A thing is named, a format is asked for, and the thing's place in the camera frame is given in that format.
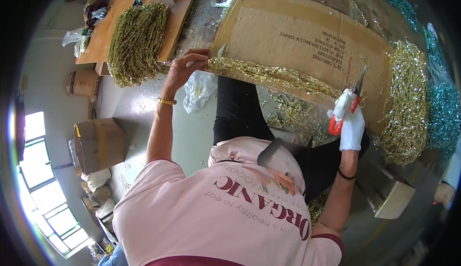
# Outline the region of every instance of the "person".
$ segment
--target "person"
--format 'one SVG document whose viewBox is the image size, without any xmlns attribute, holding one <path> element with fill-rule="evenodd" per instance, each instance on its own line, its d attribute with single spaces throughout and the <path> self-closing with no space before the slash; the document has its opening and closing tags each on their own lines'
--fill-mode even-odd
<svg viewBox="0 0 461 266">
<path fill-rule="evenodd" d="M 338 265 L 357 161 L 369 144 L 360 108 L 345 114 L 341 139 L 306 148 L 274 137 L 255 85 L 219 76 L 208 168 L 185 177 L 171 160 L 171 104 L 207 60 L 208 50 L 191 49 L 172 63 L 147 143 L 147 164 L 115 206 L 113 227 L 128 262 Z M 311 229 L 307 203 L 331 184 Z"/>
<path fill-rule="evenodd" d="M 128 266 L 128 261 L 120 245 L 117 245 L 110 254 L 104 255 L 98 266 Z"/>
</svg>

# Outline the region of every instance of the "window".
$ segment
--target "window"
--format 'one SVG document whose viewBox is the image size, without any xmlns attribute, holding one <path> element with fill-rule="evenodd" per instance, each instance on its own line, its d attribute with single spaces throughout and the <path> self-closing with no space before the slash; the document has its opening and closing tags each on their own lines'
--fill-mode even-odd
<svg viewBox="0 0 461 266">
<path fill-rule="evenodd" d="M 67 205 L 48 155 L 43 112 L 25 118 L 24 161 L 19 163 L 21 204 L 28 218 L 64 256 L 89 241 Z"/>
</svg>

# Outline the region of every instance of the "pink t-shirt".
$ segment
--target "pink t-shirt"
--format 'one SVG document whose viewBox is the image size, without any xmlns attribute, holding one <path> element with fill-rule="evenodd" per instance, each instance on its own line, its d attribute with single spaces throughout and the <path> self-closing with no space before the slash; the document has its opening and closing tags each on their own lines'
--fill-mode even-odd
<svg viewBox="0 0 461 266">
<path fill-rule="evenodd" d="M 338 265 L 341 240 L 311 237 L 305 183 L 293 156 L 280 147 L 267 168 L 257 165 L 269 143 L 251 137 L 218 143 L 209 167 L 187 178 L 174 162 L 147 163 L 114 209 L 113 228 L 129 264 L 198 256 L 248 266 Z"/>
</svg>

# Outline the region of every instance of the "black pants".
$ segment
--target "black pants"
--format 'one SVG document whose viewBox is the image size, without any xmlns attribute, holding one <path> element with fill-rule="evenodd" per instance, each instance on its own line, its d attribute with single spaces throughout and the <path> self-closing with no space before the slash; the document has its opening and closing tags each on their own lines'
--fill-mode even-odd
<svg viewBox="0 0 461 266">
<path fill-rule="evenodd" d="M 275 139 L 262 115 L 256 86 L 223 76 L 218 78 L 218 107 L 213 131 L 214 145 L 242 136 L 269 141 Z M 303 172 L 306 181 L 306 203 L 335 181 L 341 163 L 339 142 L 340 139 L 337 139 L 312 149 L 289 142 L 282 143 Z M 370 139 L 364 132 L 359 159 L 369 145 Z"/>
</svg>

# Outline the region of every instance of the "white wall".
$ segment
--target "white wall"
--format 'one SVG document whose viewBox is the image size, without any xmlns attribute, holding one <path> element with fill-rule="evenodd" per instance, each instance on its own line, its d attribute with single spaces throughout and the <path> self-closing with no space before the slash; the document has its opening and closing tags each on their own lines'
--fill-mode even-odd
<svg viewBox="0 0 461 266">
<path fill-rule="evenodd" d="M 45 131 L 51 163 L 54 167 L 72 162 L 67 141 L 73 136 L 75 123 L 89 118 L 89 99 L 68 95 L 66 78 L 78 69 L 91 69 L 94 64 L 75 65 L 73 44 L 63 47 L 62 38 L 67 30 L 84 26 L 84 1 L 65 3 L 54 0 L 46 10 L 36 29 L 22 68 L 22 77 L 27 75 L 24 94 L 25 112 L 44 112 Z M 80 198 L 85 195 L 82 181 L 73 167 L 55 170 L 58 182 L 66 196 L 75 218 L 90 238 L 99 240 L 102 230 L 93 223 Z M 67 260 L 55 255 L 58 265 L 90 265 L 91 255 L 87 248 L 80 250 Z"/>
</svg>

